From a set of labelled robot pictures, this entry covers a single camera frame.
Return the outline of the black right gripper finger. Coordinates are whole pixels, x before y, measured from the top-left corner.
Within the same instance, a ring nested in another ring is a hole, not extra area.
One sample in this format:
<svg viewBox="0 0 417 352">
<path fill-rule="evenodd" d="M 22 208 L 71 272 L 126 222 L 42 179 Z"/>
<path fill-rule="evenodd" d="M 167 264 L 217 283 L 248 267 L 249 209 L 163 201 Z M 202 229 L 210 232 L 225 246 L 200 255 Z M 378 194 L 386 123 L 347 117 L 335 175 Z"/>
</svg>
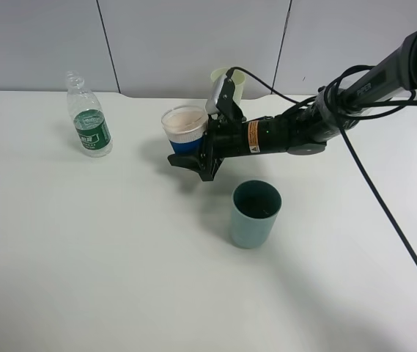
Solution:
<svg viewBox="0 0 417 352">
<path fill-rule="evenodd" d="M 200 174 L 203 162 L 199 153 L 171 154 L 167 157 L 171 166 L 190 170 Z"/>
</svg>

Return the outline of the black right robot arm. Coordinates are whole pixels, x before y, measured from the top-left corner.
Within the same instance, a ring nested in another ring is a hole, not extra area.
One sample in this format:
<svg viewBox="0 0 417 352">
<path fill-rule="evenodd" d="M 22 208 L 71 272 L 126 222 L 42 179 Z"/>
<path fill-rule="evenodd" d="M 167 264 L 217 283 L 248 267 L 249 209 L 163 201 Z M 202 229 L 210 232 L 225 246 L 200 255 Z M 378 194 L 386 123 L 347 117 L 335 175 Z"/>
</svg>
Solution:
<svg viewBox="0 0 417 352">
<path fill-rule="evenodd" d="M 367 120 L 369 108 L 386 107 L 393 114 L 417 106 L 417 31 L 375 66 L 356 65 L 321 87 L 318 93 L 274 117 L 247 120 L 233 101 L 231 67 L 213 85 L 207 101 L 207 125 L 195 147 L 175 148 L 172 166 L 212 181 L 226 158 L 289 153 L 313 155 L 325 150 L 328 140 Z"/>
</svg>

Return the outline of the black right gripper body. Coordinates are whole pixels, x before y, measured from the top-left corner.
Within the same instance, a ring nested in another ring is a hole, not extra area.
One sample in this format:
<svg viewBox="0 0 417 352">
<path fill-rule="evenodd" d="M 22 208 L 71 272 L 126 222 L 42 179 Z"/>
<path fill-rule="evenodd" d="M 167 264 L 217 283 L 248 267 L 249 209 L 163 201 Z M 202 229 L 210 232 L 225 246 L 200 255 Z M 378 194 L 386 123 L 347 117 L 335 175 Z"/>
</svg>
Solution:
<svg viewBox="0 0 417 352">
<path fill-rule="evenodd" d="M 281 115 L 234 123 L 210 118 L 199 151 L 200 178 L 214 180 L 225 158 L 286 152 L 291 145 L 291 125 Z"/>
</svg>

